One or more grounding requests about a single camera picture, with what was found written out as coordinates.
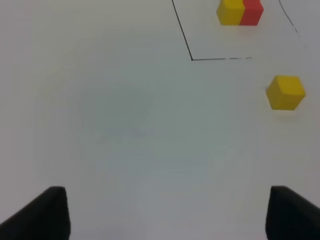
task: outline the stacked blocks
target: stacked blocks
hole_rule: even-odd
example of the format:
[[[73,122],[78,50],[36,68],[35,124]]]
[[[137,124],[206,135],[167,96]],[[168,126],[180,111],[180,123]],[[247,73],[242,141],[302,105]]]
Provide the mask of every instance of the stacked blocks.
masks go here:
[[[270,106],[274,110],[295,110],[306,92],[297,76],[277,75],[266,90]]]
[[[263,11],[260,0],[221,0],[216,14],[221,25],[256,26]]]

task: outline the white table surface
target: white table surface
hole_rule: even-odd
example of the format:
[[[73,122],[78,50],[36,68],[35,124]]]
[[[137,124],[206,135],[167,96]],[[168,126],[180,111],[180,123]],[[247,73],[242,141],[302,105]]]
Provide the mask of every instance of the white table surface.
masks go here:
[[[57,185],[72,240],[265,240],[272,185],[319,206],[320,4],[282,2],[301,37],[191,61],[171,0],[1,1],[0,221]]]

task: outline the red cube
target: red cube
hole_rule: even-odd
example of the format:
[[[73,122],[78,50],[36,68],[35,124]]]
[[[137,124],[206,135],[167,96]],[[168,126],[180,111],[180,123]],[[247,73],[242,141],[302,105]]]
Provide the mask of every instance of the red cube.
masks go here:
[[[245,7],[240,25],[242,26],[257,26],[264,7],[261,5],[260,0],[243,0]]]

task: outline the cube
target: cube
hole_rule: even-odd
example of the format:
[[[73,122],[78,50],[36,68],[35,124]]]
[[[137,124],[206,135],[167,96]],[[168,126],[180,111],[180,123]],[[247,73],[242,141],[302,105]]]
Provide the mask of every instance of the cube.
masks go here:
[[[272,109],[295,110],[306,92],[298,76],[276,75],[266,95]]]
[[[244,12],[243,0],[221,0],[216,10],[221,25],[239,25]]]
[[[241,19],[240,25],[243,26],[257,26],[264,7],[261,5],[260,0],[243,0],[245,11]]]

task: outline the yellow cube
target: yellow cube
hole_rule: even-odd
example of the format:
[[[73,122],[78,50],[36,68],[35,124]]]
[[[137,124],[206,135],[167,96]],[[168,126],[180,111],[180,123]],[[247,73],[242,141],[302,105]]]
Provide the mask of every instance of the yellow cube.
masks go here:
[[[269,103],[274,110],[295,110],[306,96],[298,76],[277,75],[266,90]]]
[[[245,9],[243,0],[221,0],[216,14],[221,25],[239,25]]]

